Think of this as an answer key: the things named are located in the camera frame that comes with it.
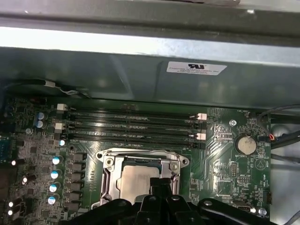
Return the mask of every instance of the surface-mount chip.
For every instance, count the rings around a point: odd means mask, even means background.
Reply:
[[[77,212],[80,208],[80,202],[68,202],[65,206],[68,207],[70,211]]]
[[[70,198],[71,201],[78,201],[81,198],[81,193],[71,192],[69,198]]]
[[[81,171],[83,168],[84,168],[83,163],[73,163],[73,165],[72,165],[72,169],[74,171]]]
[[[71,179],[76,181],[76,180],[81,180],[83,178],[83,173],[82,172],[74,172],[71,175]]]
[[[42,214],[42,217],[47,218],[49,216],[49,210],[43,210],[41,214]]]
[[[70,187],[73,191],[80,191],[82,186],[83,184],[81,182],[72,182]]]
[[[74,161],[80,162],[86,159],[86,154],[84,153],[76,153],[74,154]]]

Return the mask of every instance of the screw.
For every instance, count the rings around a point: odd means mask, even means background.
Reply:
[[[175,164],[175,163],[172,163],[171,165],[170,165],[170,168],[171,168],[171,170],[177,170],[177,164]]]
[[[204,201],[204,205],[210,206],[210,205],[212,205],[212,202],[211,201]]]
[[[174,195],[174,196],[172,196],[172,199],[173,199],[174,201],[177,201],[177,200],[179,200],[180,198],[179,198],[179,196]]]
[[[106,165],[113,165],[113,160],[111,158],[108,158],[105,163]]]
[[[267,211],[265,208],[260,208],[258,210],[258,214],[261,215],[261,216],[265,216],[267,214]]]
[[[232,126],[232,127],[234,127],[234,126],[237,125],[237,121],[231,120],[231,121],[229,121],[229,125]]]

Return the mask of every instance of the wire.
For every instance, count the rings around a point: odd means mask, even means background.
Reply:
[[[274,135],[263,125],[262,118],[263,116],[269,114],[269,113],[274,113],[282,110],[287,110],[287,109],[295,109],[295,108],[300,108],[300,104],[295,104],[295,105],[284,105],[276,108],[269,109],[267,111],[264,111],[257,117],[257,124],[261,127],[261,129],[270,137],[272,141],[275,140]]]
[[[4,87],[4,91],[7,91],[11,87],[16,86],[23,86],[23,85],[40,85],[40,86],[46,86],[50,88],[57,88],[61,92],[65,93],[66,95],[78,95],[81,98],[90,98],[87,95],[74,90],[74,87],[72,86],[66,86],[66,85],[59,85],[52,81],[47,80],[38,80],[38,79],[26,79],[26,80],[17,80],[16,82],[12,82]]]
[[[283,225],[291,225],[296,222],[300,218],[300,210],[296,212],[285,224]]]
[[[275,159],[275,160],[278,160],[278,161],[294,163],[294,164],[300,164],[300,158],[297,158],[297,157],[279,156],[279,155],[276,155],[276,154],[271,154],[271,158]]]

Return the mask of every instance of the mounting screw hole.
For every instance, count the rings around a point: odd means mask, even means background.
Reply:
[[[97,154],[97,158],[98,158],[98,159],[101,159],[101,158],[102,158],[102,154],[101,154],[101,153],[98,153],[98,154]]]

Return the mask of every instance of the capacitor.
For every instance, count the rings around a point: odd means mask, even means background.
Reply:
[[[63,161],[64,161],[64,157],[63,156],[55,156],[52,159],[52,163],[54,165],[58,165],[58,164],[62,163]]]
[[[36,127],[45,129],[47,127],[47,123],[39,120],[39,121],[37,121]]]
[[[267,213],[268,213],[268,212],[266,211],[265,208],[260,208],[260,209],[258,210],[258,214],[259,214],[260,216],[266,216]]]
[[[36,180],[37,179],[37,177],[36,177],[36,175],[29,175],[29,176],[26,176],[26,177],[23,177],[23,179],[22,179],[22,184],[27,184],[27,183],[29,183],[29,182],[32,182],[32,181],[34,181],[34,180]]]
[[[59,199],[60,199],[60,196],[58,194],[54,194],[48,198],[48,204],[54,205]]]
[[[31,135],[31,134],[33,134],[33,130],[32,130],[31,128],[27,128],[27,129],[25,130],[25,133],[26,133],[27,135]]]
[[[23,165],[23,164],[25,164],[25,159],[23,159],[23,158],[11,161],[11,165],[13,165],[13,166],[15,166],[15,165],[18,166],[18,165]]]
[[[12,208],[12,207],[14,207],[14,206],[19,205],[22,201],[23,201],[22,198],[16,198],[16,199],[12,200],[11,202],[9,202],[9,203],[8,203],[8,206],[9,206],[10,208]]]
[[[20,205],[17,205],[17,206],[15,206],[15,207],[13,207],[12,209],[10,209],[10,210],[7,212],[7,214],[8,214],[9,216],[12,216],[13,214],[16,214],[17,212],[19,212],[20,209],[21,209],[21,206],[20,206]]]
[[[62,171],[61,170],[53,170],[50,174],[51,178],[52,179],[56,179],[58,178],[59,176],[62,175]]]
[[[58,189],[60,189],[61,184],[59,182],[55,182],[54,184],[49,186],[49,191],[54,193],[56,192]]]
[[[60,140],[60,146],[64,146],[66,142],[64,140]]]
[[[37,119],[38,119],[38,120],[46,120],[46,119],[48,119],[48,115],[45,114],[45,113],[43,113],[43,112],[39,112],[39,113],[37,114]]]

